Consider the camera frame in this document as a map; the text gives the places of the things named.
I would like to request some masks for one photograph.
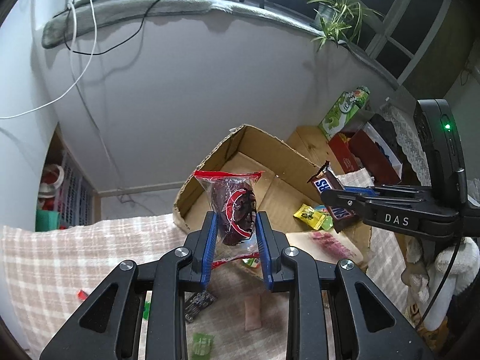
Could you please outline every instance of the metal screw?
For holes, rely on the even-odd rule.
[[[299,253],[296,247],[289,246],[285,248],[285,254],[290,257],[295,257]]]
[[[135,263],[131,259],[126,259],[120,263],[120,269],[122,271],[129,271],[134,267]]]
[[[350,269],[353,269],[355,264],[353,263],[353,261],[351,261],[349,259],[343,259],[343,260],[340,261],[340,266],[343,269],[346,269],[347,271],[349,271]]]
[[[175,255],[177,257],[185,257],[188,254],[188,249],[186,247],[177,247],[175,249]]]

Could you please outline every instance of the potted plant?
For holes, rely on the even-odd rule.
[[[322,31],[323,35],[312,39],[318,41],[320,50],[327,40],[333,40],[336,44],[340,40],[358,42],[362,30],[363,17],[373,12],[381,13],[363,7],[359,0],[307,0],[307,4],[319,4],[315,9],[317,15],[313,26]]]

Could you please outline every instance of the window sill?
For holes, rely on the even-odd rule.
[[[148,7],[155,0],[95,0],[95,17],[98,28],[121,23],[132,19],[141,19]],[[323,35],[323,32],[310,26],[309,19],[290,12],[288,9],[276,5],[265,6],[261,9],[255,5],[255,0],[246,0],[240,3],[235,0],[164,0],[155,5],[148,16],[172,15],[201,15],[211,11],[221,11],[231,15],[248,17],[262,21],[269,21],[296,31],[306,33],[312,37]],[[85,35],[94,30],[91,19],[90,5],[86,4],[76,9],[78,20],[78,36]],[[45,49],[57,47],[63,43],[63,32],[67,12],[52,18],[44,27],[42,46]],[[69,25],[65,39],[71,40],[73,26]],[[393,89],[398,88],[397,80],[377,61],[354,44],[344,44],[350,52],[368,68],[373,69],[383,77]]]

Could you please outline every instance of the green box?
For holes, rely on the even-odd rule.
[[[335,134],[341,132],[355,114],[366,105],[369,94],[367,87],[360,86],[353,92],[343,92],[340,95],[318,125],[327,140],[331,140]]]
[[[60,227],[60,213],[57,211],[37,210],[35,231],[57,230]]]

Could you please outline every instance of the plastic storage basket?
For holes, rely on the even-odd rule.
[[[54,204],[54,210],[60,213],[60,225],[65,227],[91,225],[93,188],[66,151],[63,152],[62,168],[65,178]]]

